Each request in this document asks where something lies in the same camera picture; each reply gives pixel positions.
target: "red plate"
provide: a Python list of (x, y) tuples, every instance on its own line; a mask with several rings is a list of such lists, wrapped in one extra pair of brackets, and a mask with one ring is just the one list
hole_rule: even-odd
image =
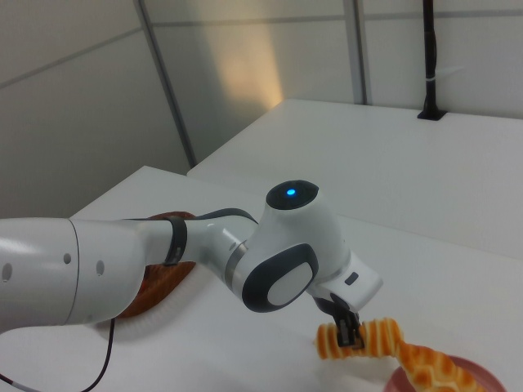
[[(499, 380), (484, 367), (481, 367), (477, 363), (473, 363), (468, 359), (453, 356), (450, 358), (454, 361), (456, 366), (468, 370), (474, 376), (474, 378), (476, 378), (476, 381), (479, 382), (483, 388), (485, 388), (485, 390), (488, 390), (489, 392), (507, 392), (501, 382), (499, 382)], [(405, 371), (401, 367), (398, 367), (394, 373), (392, 373), (392, 377), (389, 382), (387, 382), (387, 385), (385, 385), (383, 392), (416, 391), (410, 385)]]

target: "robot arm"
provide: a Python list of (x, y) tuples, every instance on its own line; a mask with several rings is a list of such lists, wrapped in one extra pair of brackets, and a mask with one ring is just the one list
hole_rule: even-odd
[(251, 310), (311, 294), (358, 345), (357, 312), (382, 285), (352, 253), (315, 185), (289, 181), (266, 198), (258, 224), (241, 210), (183, 220), (0, 220), (0, 332), (95, 323), (120, 314), (145, 267), (196, 261)]

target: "wall panel seam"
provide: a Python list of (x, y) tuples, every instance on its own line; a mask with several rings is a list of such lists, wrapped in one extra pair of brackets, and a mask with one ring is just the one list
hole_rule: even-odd
[(92, 45), (90, 47), (87, 47), (85, 49), (82, 49), (81, 51), (76, 51), (75, 53), (72, 53), (70, 55), (61, 57), (58, 60), (54, 60), (51, 63), (45, 64), (45, 65), (43, 65), (41, 67), (38, 67), (36, 69), (33, 69), (31, 71), (28, 71), (26, 73), (18, 75), (18, 76), (14, 77), (14, 78), (6, 80), (5, 82), (0, 82), (0, 90), (2, 90), (3, 88), (9, 87), (9, 86), (11, 86), (11, 85), (13, 85), (15, 83), (18, 83), (18, 82), (20, 82), (20, 81), (22, 81), (24, 79), (31, 78), (34, 75), (40, 74), (41, 72), (47, 71), (47, 70), (49, 70), (49, 69), (51, 69), (53, 67), (56, 67), (57, 65), (63, 64), (65, 62), (73, 60), (73, 59), (75, 59), (77, 57), (86, 55), (87, 53), (90, 53), (92, 51), (100, 49), (100, 48), (102, 48), (102, 47), (104, 47), (106, 45), (110, 45), (111, 43), (117, 42), (120, 39), (124, 39), (124, 38), (127, 38), (127, 37), (129, 37), (129, 36), (131, 36), (133, 34), (139, 33), (140, 31), (141, 31), (141, 27), (136, 27), (136, 28), (131, 29), (131, 30), (125, 32), (125, 33), (121, 33), (121, 34), (116, 35), (116, 36), (114, 36), (112, 38), (106, 39), (105, 41), (98, 42), (97, 44)]

